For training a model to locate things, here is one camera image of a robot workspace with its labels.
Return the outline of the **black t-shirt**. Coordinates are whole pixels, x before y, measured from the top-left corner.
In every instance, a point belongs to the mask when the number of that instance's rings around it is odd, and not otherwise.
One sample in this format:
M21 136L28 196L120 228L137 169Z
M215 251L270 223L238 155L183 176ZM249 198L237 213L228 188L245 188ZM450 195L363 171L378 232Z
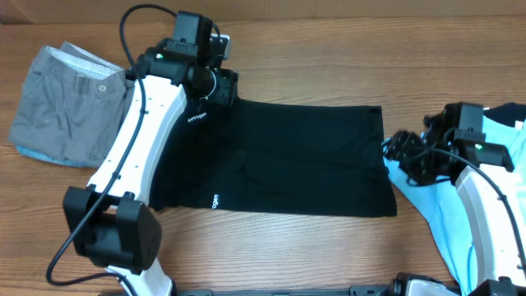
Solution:
M191 105L168 136L150 205L392 217L383 138L378 106Z

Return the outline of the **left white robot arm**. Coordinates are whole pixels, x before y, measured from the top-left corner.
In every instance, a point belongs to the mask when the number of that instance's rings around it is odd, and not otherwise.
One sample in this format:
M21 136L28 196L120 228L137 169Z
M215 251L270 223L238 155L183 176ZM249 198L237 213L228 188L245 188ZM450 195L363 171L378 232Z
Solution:
M232 107L238 74L221 67L230 49L229 36L217 34L148 48L131 65L135 92L104 162L86 187L66 191L65 244L103 267L103 277L118 279L126 295L177 293L158 259L162 227L150 210L155 172L177 128Z

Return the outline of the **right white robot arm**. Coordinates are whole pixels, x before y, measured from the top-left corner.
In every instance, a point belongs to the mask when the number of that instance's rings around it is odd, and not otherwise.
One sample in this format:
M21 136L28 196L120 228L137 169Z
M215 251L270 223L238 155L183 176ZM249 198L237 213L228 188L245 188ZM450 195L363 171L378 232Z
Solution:
M382 144L390 181L427 221L462 295L488 280L525 284L520 160L473 129L419 136L399 131Z

